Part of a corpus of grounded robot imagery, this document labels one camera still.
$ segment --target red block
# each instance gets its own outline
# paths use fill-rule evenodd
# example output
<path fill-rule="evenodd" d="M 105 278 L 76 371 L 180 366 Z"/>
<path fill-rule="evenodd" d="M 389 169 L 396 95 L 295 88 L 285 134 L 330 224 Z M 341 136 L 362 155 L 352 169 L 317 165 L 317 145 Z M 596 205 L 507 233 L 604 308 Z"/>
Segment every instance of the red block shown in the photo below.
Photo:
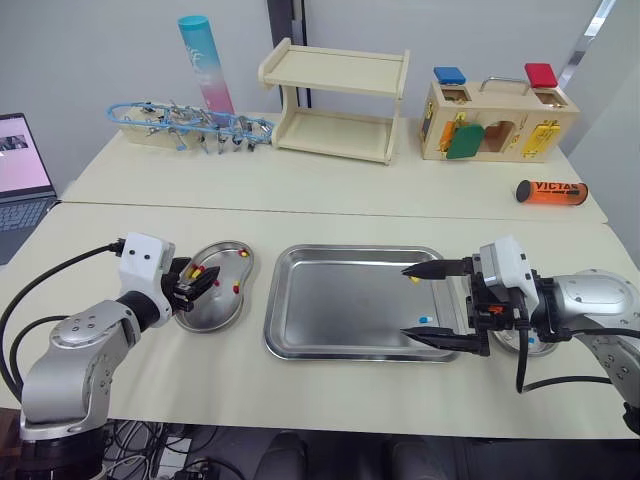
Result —
<path fill-rule="evenodd" d="M 524 70 L 529 77 L 532 88 L 554 88 L 558 80 L 548 63 L 525 63 Z"/>

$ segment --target orange cylinder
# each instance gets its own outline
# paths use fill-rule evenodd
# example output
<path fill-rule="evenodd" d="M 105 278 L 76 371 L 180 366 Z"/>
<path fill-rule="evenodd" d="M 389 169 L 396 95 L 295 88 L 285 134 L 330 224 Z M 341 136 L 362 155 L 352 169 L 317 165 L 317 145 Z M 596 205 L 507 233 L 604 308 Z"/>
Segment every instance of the orange cylinder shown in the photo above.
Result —
<path fill-rule="evenodd" d="M 589 188 L 584 183 L 523 180 L 516 190 L 516 199 L 521 203 L 580 205 L 588 195 Z"/>

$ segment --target black cable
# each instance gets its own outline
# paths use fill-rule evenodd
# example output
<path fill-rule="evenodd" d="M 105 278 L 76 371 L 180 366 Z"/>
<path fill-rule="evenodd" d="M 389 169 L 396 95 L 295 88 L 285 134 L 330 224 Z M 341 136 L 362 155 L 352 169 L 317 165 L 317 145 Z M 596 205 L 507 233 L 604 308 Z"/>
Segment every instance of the black cable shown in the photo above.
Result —
<path fill-rule="evenodd" d="M 611 384 L 611 380 L 607 377 L 591 377 L 591 376 L 569 376 L 569 377 L 555 377 L 548 378 L 547 380 L 540 380 L 539 382 L 533 382 L 529 385 L 525 385 L 523 392 L 530 392 L 536 388 L 546 387 L 548 385 L 556 385 L 558 383 L 569 382 L 594 382 L 594 383 L 607 383 Z"/>
<path fill-rule="evenodd" d="M 518 373 L 516 373 L 516 391 L 522 393 L 524 376 L 527 373 L 527 359 L 529 358 L 529 329 L 520 333 L 520 349 L 518 351 Z"/>
<path fill-rule="evenodd" d="M 152 431 L 152 430 L 151 430 L 151 428 L 150 428 L 148 425 L 146 425 L 146 424 L 144 424 L 144 423 L 143 423 L 143 425 L 144 425 L 144 426 L 145 426 L 145 427 L 146 427 L 146 428 L 151 432 L 151 434 L 152 434 L 152 435 L 154 435 L 156 438 L 158 438 L 158 437 L 157 437 L 157 435 L 156 435 L 156 433 L 155 433 L 154 431 Z M 213 430 L 213 433 L 212 433 L 212 434 L 211 434 L 211 436 L 207 439 L 207 441 L 206 441 L 206 442 L 204 442 L 204 443 L 203 443 L 202 445 L 200 445 L 198 448 L 191 448 L 191 447 L 189 447 L 189 448 L 187 449 L 187 451 L 184 451 L 184 450 L 176 450 L 175 448 L 171 448 L 169 445 L 173 445 L 173 443 L 167 444 L 166 442 L 162 441 L 162 435 L 160 436 L 160 438 L 158 438 L 158 440 L 159 440 L 160 442 L 162 442 L 162 447 L 164 447 L 164 448 L 166 448 L 166 449 L 168 449 L 168 450 L 171 450 L 172 452 L 175 452 L 175 453 L 181 453 L 181 454 L 183 454 L 183 455 L 190 455 L 190 454 L 192 454 L 192 453 L 198 453 L 199 451 L 201 451 L 201 450 L 205 449 L 207 446 L 209 446 L 209 444 L 210 444 L 210 443 L 213 441 L 213 439 L 215 438 L 216 433 L 218 433 L 218 427 L 217 427 L 217 426 L 215 427 L 215 429 Z"/>
<path fill-rule="evenodd" d="M 630 328 L 579 328 L 570 330 L 572 335 L 620 335 L 622 337 L 640 338 L 640 331 Z"/>
<path fill-rule="evenodd" d="M 67 260 L 66 262 L 62 262 L 60 265 L 57 265 L 47 270 L 42 275 L 32 280 L 26 287 L 20 290 L 20 292 L 13 298 L 13 300 L 11 300 L 11 303 L 9 303 L 7 308 L 4 310 L 4 312 L 2 313 L 2 316 L 0 317 L 0 374 L 2 375 L 2 379 L 4 380 L 4 382 L 7 384 L 7 388 L 9 388 L 13 396 L 16 397 L 18 401 L 21 401 L 22 391 L 18 388 L 13 377 L 11 376 L 11 372 L 9 371 L 9 368 L 7 367 L 7 362 L 4 358 L 4 333 L 7 328 L 7 323 L 9 322 L 9 317 L 11 316 L 13 311 L 16 309 L 18 304 L 31 290 L 33 290 L 35 287 L 40 285 L 49 277 L 52 277 L 56 273 L 64 270 L 67 267 L 70 267 L 71 265 L 74 265 L 78 262 L 81 262 L 82 260 L 85 260 L 89 257 L 93 257 L 94 255 L 97 255 L 102 252 L 121 253 L 123 247 L 124 247 L 124 241 L 118 241 L 115 243 L 111 243 L 109 245 L 104 245 L 102 247 L 94 248 L 93 250 L 89 250 L 88 252 L 78 255 L 77 257 L 73 257 Z"/>
<path fill-rule="evenodd" d="M 43 323 L 48 322 L 59 322 L 60 320 L 64 320 L 68 315 L 55 315 L 53 317 L 45 317 L 40 320 L 36 320 L 35 322 L 31 322 L 29 325 L 20 330 L 20 333 L 16 336 L 11 344 L 11 350 L 9 351 L 9 367 L 11 368 L 11 375 L 13 376 L 13 380 L 16 383 L 16 386 L 22 391 L 22 387 L 24 382 L 22 381 L 22 375 L 20 375 L 20 370 L 18 369 L 18 348 L 20 348 L 20 342 L 22 339 L 29 333 L 31 330 L 36 328 L 38 325 L 42 325 Z"/>
<path fill-rule="evenodd" d="M 246 480 L 245 476 L 242 474 L 242 472 L 240 471 L 240 469 L 238 467 L 236 467 L 235 465 L 225 461 L 225 460 L 221 460 L 219 458 L 203 458 L 200 460 L 196 460 L 195 462 L 191 462 L 186 464 L 184 467 L 182 467 L 182 470 L 180 470 L 181 472 L 184 472 L 187 468 L 193 467 L 194 465 L 198 465 L 200 463 L 207 463 L 207 464 L 214 464 L 214 465 L 220 465 L 221 467 L 226 468 L 227 470 L 229 470 L 230 472 L 232 472 L 237 478 L 239 478 L 240 480 Z"/>
<path fill-rule="evenodd" d="M 595 331 L 606 331 L 607 333 L 592 333 Z M 624 328 L 600 328 L 591 329 L 589 334 L 591 335 L 625 335 L 621 331 L 635 332 L 634 330 L 628 330 Z M 574 330 L 571 333 L 583 333 L 582 330 Z M 593 383 L 605 383 L 611 384 L 611 380 L 607 377 L 592 377 L 592 376 L 567 376 L 567 377 L 554 377 L 546 380 L 540 380 L 528 385 L 524 385 L 524 376 L 527 372 L 527 358 L 529 355 L 529 332 L 527 330 L 520 330 L 520 350 L 518 352 L 518 373 L 516 374 L 516 390 L 518 393 L 530 392 L 537 388 L 547 387 L 549 385 L 558 385 L 560 383 L 570 382 L 593 382 Z"/>

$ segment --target stainless steel tray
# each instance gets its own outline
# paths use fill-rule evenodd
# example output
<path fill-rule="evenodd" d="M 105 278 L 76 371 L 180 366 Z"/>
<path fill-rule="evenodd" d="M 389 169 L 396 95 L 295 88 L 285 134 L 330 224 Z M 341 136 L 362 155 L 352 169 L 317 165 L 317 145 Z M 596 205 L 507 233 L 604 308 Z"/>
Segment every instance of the stainless steel tray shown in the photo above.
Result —
<path fill-rule="evenodd" d="M 447 362 L 457 357 L 402 328 L 460 332 L 452 280 L 414 283 L 404 267 L 441 258 L 423 247 L 296 245 L 276 262 L 264 336 L 285 359 Z"/>
<path fill-rule="evenodd" d="M 177 313 L 178 324 L 190 332 L 207 333 L 236 320 L 244 303 L 245 282 L 253 267 L 253 252 L 249 246 L 236 241 L 209 245 L 193 256 L 191 263 L 180 273 L 181 281 L 189 282 L 193 265 L 218 266 L 220 273 L 213 287 L 193 302 L 193 310 Z"/>

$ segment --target white table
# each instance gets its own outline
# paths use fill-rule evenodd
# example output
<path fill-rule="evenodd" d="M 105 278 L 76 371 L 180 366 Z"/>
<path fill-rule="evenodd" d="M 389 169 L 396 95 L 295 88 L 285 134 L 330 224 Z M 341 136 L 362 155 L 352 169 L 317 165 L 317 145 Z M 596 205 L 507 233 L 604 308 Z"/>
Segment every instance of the white table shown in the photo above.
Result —
<path fill-rule="evenodd" d="M 555 149 L 548 161 L 431 161 L 417 120 L 400 119 L 389 166 L 258 145 L 223 155 L 134 145 L 118 133 L 63 195 L 67 202 L 234 210 L 605 223 L 589 196 L 577 207 L 524 205 L 521 180 L 580 181 Z"/>
<path fill-rule="evenodd" d="M 45 269 L 129 231 L 171 240 L 178 255 L 241 240 L 254 250 L 256 264 L 244 313 L 229 328 L 193 334 L 172 321 L 145 332 L 115 376 L 114 417 L 477 437 L 634 437 L 611 386 L 567 384 L 518 395 L 516 358 L 495 342 L 489 358 L 462 355 L 449 364 L 419 364 L 285 361 L 267 351 L 262 337 L 276 258 L 294 244 L 424 245 L 459 258 L 512 233 L 545 276 L 598 267 L 640 283 L 606 225 L 62 204 L 0 272 L 0 305 Z M 8 338 L 34 319 L 115 298 L 117 262 L 103 254 L 39 287 L 17 309 Z M 44 352 L 48 332 L 38 327 L 26 338 L 23 371 Z M 587 349 L 572 341 L 532 359 L 527 380 L 603 374 Z M 0 389 L 0 406 L 17 406 L 6 388 Z"/>

